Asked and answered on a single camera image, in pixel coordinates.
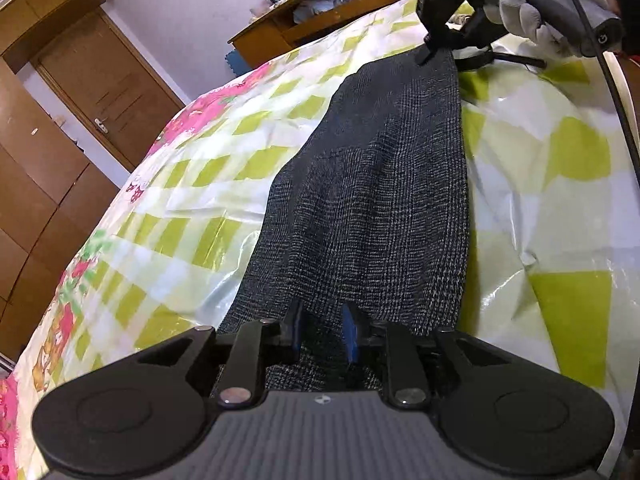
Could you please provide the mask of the dark grey knit pants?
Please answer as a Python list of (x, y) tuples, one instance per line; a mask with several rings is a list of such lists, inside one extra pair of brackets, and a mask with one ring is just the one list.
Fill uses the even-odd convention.
[(297, 363), (267, 370), (273, 390), (373, 389), (349, 373), (342, 309), (413, 335), (455, 326), (470, 244), (459, 74), (452, 54), (407, 51), (364, 64), (332, 96), (274, 178), (259, 237), (221, 323), (303, 310)]

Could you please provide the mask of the wooden side desk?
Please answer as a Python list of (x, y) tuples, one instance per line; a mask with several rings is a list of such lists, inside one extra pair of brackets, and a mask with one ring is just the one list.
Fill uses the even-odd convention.
[(251, 68), (399, 0), (285, 0), (229, 40)]

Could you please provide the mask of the brown wooden door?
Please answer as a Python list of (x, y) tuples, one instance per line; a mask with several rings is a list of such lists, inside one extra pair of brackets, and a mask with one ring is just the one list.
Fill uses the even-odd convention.
[(140, 165), (163, 128), (183, 107), (99, 10), (67, 27), (32, 62), (102, 148), (129, 171)]

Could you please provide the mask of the brown wooden wardrobe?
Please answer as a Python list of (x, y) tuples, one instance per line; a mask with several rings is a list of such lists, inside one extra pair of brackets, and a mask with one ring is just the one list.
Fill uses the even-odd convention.
[(17, 74), (105, 0), (13, 0), (1, 11), (1, 353), (15, 361), (114, 184)]

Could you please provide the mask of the green checkered floral bedsheet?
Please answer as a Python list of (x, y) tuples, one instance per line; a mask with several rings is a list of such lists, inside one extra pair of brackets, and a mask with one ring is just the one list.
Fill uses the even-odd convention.
[[(70, 257), (1, 383), (1, 474), (46, 470), (30, 419), (55, 386), (195, 324), (218, 325), (276, 172), (342, 81), (420, 44), (401, 0), (209, 91), (165, 127)], [(597, 389), (615, 441), (639, 365), (639, 196), (600, 66), (495, 63), (460, 77), (473, 205), (459, 325)]]

